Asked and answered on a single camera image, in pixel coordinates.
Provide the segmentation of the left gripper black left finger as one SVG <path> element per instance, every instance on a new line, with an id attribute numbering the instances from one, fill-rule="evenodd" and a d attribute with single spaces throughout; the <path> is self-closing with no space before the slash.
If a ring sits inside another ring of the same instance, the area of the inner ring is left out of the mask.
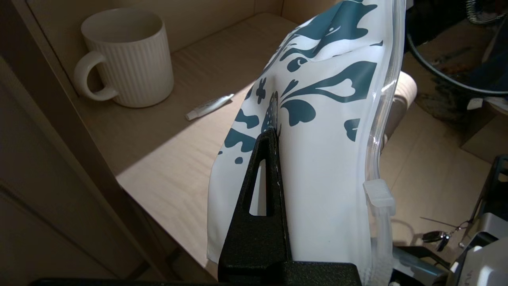
<path id="1" fill-rule="evenodd" d="M 266 215 L 249 210 L 259 166 L 265 161 Z M 271 282 L 267 271 L 292 259 L 278 137 L 274 128 L 255 141 L 246 175 L 218 261 L 218 281 L 225 284 Z"/>

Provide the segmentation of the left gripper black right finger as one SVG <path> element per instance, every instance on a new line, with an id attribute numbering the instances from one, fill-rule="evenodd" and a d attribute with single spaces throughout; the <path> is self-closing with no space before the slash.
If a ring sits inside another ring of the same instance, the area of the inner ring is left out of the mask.
<path id="1" fill-rule="evenodd" d="M 294 285 L 361 285 L 357 267 L 350 263 L 293 262 Z"/>

